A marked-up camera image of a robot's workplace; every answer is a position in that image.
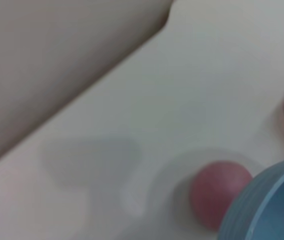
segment white table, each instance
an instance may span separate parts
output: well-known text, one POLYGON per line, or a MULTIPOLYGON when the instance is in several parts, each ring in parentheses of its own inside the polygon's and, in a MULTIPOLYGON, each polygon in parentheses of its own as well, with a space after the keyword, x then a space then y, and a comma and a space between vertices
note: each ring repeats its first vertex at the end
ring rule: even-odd
POLYGON ((0 160, 0 240, 213 240, 188 179, 284 160, 284 1, 177 1, 167 26, 0 160))

